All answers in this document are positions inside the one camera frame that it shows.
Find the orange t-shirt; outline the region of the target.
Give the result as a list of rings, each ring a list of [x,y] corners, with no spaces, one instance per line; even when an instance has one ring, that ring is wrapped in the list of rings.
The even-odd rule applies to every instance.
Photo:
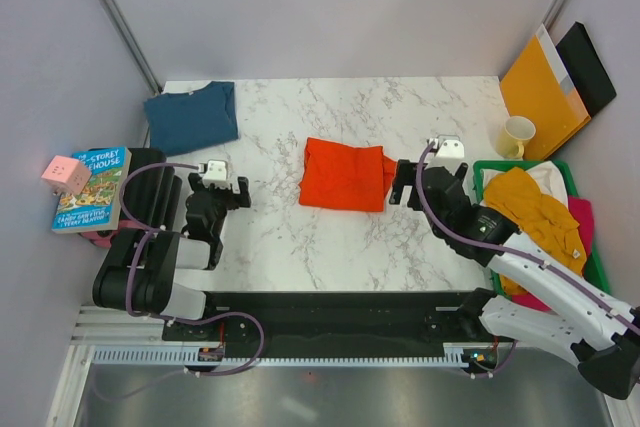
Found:
[[[299,204],[340,211],[380,213],[397,162],[381,146],[349,145],[308,138]]]

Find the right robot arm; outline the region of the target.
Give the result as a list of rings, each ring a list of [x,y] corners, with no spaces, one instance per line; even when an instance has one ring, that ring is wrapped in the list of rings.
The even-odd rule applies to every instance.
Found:
[[[462,187],[464,166],[399,161],[390,204],[411,189],[409,208],[422,210],[434,235],[459,256],[501,274],[542,301],[547,312],[514,303],[487,289],[474,290],[458,315],[458,328],[477,341],[491,333],[523,341],[565,360],[603,394],[626,400],[639,383],[639,311],[544,252],[498,211],[471,203]]]

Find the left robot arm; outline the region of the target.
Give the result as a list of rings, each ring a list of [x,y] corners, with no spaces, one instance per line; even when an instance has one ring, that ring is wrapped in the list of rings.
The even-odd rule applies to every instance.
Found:
[[[146,234],[125,228],[111,243],[92,287],[96,306],[130,315],[185,320],[185,329],[198,340],[208,340],[219,329],[219,316],[206,306],[204,291],[180,285],[178,270],[213,270],[223,250],[222,230],[227,214],[251,206],[249,180],[231,187],[206,185],[198,174],[189,176],[186,225],[181,232]]]

